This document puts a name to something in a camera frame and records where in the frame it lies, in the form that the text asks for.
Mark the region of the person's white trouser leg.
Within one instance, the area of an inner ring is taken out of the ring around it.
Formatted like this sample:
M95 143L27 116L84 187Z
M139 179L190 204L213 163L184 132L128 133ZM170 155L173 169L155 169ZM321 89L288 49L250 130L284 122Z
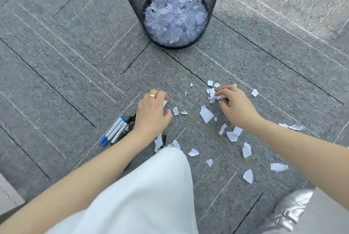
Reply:
M45 234L198 234L187 157L161 149Z

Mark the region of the person's silver shoe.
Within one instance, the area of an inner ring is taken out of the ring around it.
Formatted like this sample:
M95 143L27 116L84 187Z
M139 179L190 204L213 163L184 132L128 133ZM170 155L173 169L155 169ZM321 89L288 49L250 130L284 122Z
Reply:
M305 212L313 193L313 189L300 189L284 197L259 227L257 234L291 234Z

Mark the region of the heap of torn paper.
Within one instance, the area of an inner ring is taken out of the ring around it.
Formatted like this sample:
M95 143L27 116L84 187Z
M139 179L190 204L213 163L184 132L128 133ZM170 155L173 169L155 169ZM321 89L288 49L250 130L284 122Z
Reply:
M209 13L205 0L151 0L144 26L151 40L167 48L182 48L204 32Z

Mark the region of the person's left forearm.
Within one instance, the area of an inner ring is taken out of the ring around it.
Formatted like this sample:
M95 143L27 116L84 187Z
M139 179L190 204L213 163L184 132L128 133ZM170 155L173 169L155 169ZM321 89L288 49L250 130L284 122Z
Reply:
M134 127L123 139L52 185L0 224L0 234L45 234L64 219L85 210L163 130L155 126Z

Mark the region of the person's right forearm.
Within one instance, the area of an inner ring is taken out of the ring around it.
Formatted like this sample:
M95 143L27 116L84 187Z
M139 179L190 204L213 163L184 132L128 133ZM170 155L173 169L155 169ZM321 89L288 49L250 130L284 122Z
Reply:
M257 117L244 129L349 211L349 149Z

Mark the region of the black-capped white marker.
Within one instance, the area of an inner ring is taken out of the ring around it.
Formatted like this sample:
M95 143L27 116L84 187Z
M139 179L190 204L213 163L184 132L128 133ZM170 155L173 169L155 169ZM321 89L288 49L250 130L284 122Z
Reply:
M116 140L120 137L121 133L128 125L127 121L128 118L124 118L123 121L116 127L116 129L109 135L108 139L111 144L114 144Z

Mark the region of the person's right hand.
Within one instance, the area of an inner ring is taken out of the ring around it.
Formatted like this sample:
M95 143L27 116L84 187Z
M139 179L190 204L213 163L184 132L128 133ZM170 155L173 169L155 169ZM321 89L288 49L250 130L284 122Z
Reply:
M229 85L221 87L215 93L215 96L222 95L230 101L230 106L232 107L231 114L225 115L229 122L234 126L239 126L250 134L254 134L262 122L262 117L246 94L237 86Z

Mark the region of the blue-capped white marker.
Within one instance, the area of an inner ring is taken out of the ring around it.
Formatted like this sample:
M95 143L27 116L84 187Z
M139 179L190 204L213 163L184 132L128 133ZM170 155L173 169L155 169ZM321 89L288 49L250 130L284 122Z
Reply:
M125 130L128 123L124 117L120 117L111 129L107 132L104 138L101 140L101 144L103 147L106 147L109 143L114 143L116 139L120 136L120 134Z
M107 138L109 137L109 135L116 129L116 127L123 121L124 116L120 116L116 122L112 125L112 127L107 131L107 133L104 135L104 137L102 138L102 140L100 141L101 144L103 144Z

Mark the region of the person's left hand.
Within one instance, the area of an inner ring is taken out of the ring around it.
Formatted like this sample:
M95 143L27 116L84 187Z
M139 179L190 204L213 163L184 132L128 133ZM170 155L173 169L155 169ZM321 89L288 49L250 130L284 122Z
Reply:
M161 129L161 115L166 113L163 108L165 99L168 99L165 91L152 89L138 103L133 131L147 145L165 130Z

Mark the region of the scattered white paper scraps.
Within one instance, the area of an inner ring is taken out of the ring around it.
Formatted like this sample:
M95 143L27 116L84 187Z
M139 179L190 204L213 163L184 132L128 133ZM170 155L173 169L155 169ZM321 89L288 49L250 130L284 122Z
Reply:
M210 94L211 94L211 101L215 101L216 99L220 99L220 98L226 98L225 96L214 96L214 89L212 88L210 90ZM215 116L214 114L209 110L207 109L207 107L205 105L201 106L201 110L200 110L200 115L201 117L203 118L204 122L205 123L208 123L211 119L213 119ZM291 129L291 130L302 130L303 128L301 126L299 127L291 127L291 126L288 126L286 124L281 124L280 126L283 126L287 129ZM225 131L225 128L227 127L226 124L223 124L220 131L219 131L219 135L222 135L223 132ZM235 129L233 131L229 131L227 132L227 136L229 138L229 140L231 142L236 142L237 139L239 138L241 132L242 132L242 128L240 128L239 126L236 126ZM158 136L158 138L155 140L155 153L158 152L160 149L164 148L165 147L165 143L160 143L158 144L158 140L161 141L161 135ZM168 144L167 146L168 148L176 148L178 150L180 150L180 145L179 143L174 140L173 143L170 143ZM244 146L242 148L242 151L243 151L243 156L244 158L247 158L251 155L251 147L248 143L244 143ZM192 149L190 152L189 152L189 156L191 157L194 157L194 156L197 156L199 155L199 152L196 150L196 149ZM270 170L276 172L276 173L280 173L280 172L284 172L286 170L288 170L289 167L288 165L284 165L282 163L271 163L270 164ZM243 174L243 179L245 181L247 181L248 183L252 184L253 183L253 172L251 169L247 170L244 174Z

